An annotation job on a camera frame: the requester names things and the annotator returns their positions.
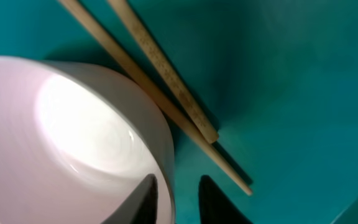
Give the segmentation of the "pink bowl with rice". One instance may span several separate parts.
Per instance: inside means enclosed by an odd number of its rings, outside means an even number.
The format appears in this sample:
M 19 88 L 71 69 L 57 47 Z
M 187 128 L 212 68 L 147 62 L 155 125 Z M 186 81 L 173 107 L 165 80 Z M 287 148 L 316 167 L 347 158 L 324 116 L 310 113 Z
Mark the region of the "pink bowl with rice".
M 173 140 L 154 101 L 100 65 L 0 56 L 0 223 L 102 223 L 145 179 L 175 221 Z

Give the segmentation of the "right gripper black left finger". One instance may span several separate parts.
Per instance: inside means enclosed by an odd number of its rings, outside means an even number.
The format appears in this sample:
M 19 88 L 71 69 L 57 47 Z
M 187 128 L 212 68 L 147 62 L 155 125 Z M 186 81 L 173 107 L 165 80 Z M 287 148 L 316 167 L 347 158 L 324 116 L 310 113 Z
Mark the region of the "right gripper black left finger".
M 149 174 L 103 224 L 156 224 L 157 207 L 157 178 Z

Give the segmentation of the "wooden chopstick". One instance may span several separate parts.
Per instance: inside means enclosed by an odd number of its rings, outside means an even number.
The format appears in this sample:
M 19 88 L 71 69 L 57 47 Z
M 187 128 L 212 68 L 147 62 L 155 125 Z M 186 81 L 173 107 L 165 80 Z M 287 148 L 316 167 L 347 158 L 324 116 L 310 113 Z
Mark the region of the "wooden chopstick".
M 252 189 L 227 160 L 202 135 L 190 117 L 186 117 L 159 89 L 146 73 L 133 61 L 106 29 L 79 2 L 61 0 L 60 3 L 99 42 L 124 71 L 156 102 L 164 113 L 192 139 L 247 195 Z
M 216 142 L 218 132 L 129 3 L 126 0 L 109 0 L 109 3 L 205 139 Z

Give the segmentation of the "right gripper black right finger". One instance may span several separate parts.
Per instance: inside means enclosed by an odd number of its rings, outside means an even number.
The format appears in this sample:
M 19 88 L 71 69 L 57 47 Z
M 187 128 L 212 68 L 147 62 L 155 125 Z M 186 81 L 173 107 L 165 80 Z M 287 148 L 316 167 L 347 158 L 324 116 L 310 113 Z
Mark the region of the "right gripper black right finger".
M 200 178 L 198 203 L 201 224 L 252 224 L 208 175 Z

